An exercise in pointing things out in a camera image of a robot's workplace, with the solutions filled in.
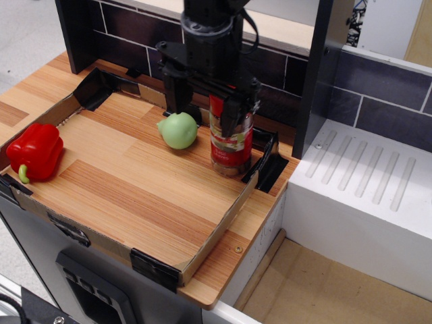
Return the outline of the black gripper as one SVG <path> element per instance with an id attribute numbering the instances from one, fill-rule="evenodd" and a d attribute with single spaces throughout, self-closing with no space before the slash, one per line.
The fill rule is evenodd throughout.
<path id="1" fill-rule="evenodd" d="M 220 117 L 224 138 L 233 136 L 238 125 L 252 126 L 250 110 L 261 83 L 242 61 L 248 51 L 242 50 L 240 32 L 220 38 L 187 34 L 184 43 L 161 41 L 156 48 L 169 114 L 185 112 L 193 92 L 201 89 L 224 99 Z"/>

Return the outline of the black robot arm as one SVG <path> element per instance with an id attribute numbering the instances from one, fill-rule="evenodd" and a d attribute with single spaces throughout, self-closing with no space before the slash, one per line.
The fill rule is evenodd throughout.
<path id="1" fill-rule="evenodd" d="M 197 88 L 223 100 L 220 117 L 224 137 L 234 134 L 246 114 L 259 106 L 261 83 L 244 65 L 243 56 L 259 45 L 242 48 L 243 25 L 255 23 L 244 9 L 246 1 L 185 1 L 181 14 L 184 42 L 161 41 L 159 66 L 167 111 L 187 110 Z"/>

